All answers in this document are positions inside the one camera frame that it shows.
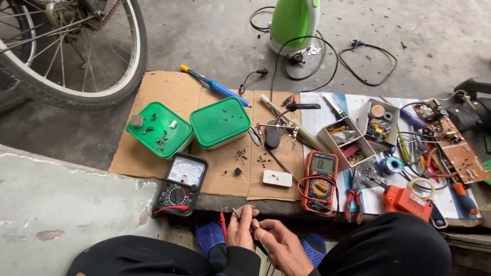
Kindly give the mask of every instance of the cardboard box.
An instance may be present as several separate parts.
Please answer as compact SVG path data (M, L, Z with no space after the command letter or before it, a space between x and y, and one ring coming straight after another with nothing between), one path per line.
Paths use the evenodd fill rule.
M334 142L334 140L332 139L329 132L327 132L327 128L329 128L333 125L337 125L339 123L344 123L345 125L350 127L350 130L355 130L355 137L352 140L350 140L344 144L336 145L336 142ZM344 117L341 120L338 120L333 124L330 124L326 127L323 127L317 133L317 136L322 141L322 143L324 143L324 145L326 145L331 150L331 152L337 156L337 158L338 158L338 171L344 171L346 169L352 168L352 167L359 165L360 163L362 163L362 162L375 156L375 152L373 151L372 147L370 147L367 140L365 140L365 138L363 137L363 134L360 132L360 130L356 127L356 125L353 123L353 121L349 117ZM353 165L351 165L348 162L348 159L346 159L346 157L344 157L343 152L340 149L340 147L343 147L343 146L346 146L346 145L349 145L352 143L358 143L358 145L360 146L361 152L363 152L363 154L365 155L365 158L363 160L361 160L360 162L355 163Z
M367 127L368 127L368 113L370 112L370 109L372 106L375 105L380 105L382 106L385 111L388 111L392 113L392 120L387 121L390 124L390 131L387 137L389 138L389 141L386 142L384 140L377 139L369 134L367 134ZM357 122L357 127L360 130L360 132L364 135L366 141L370 144L372 149L375 152L382 152L385 151L389 148L392 148L396 146L397 142L397 123L399 122L399 108L386 104L384 102L378 101L376 99L371 99L370 101L366 102L364 105L360 107L360 112L358 115L358 122Z

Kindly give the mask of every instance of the green lid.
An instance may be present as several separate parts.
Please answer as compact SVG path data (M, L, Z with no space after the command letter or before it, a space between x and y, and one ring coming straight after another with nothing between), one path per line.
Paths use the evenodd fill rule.
M128 123L126 131L158 156L170 158L176 151L182 151L182 146L186 147L189 144L189 138L192 135L191 125L163 104L152 102L138 114L143 116L143 125L134 127ZM170 125L173 121L176 121L177 124L174 128L171 128ZM155 127L155 129L145 131L148 127ZM163 149L160 149L161 146L157 139L166 140Z
M202 148L224 142L250 128L250 119L239 99L228 97L191 113L192 129Z

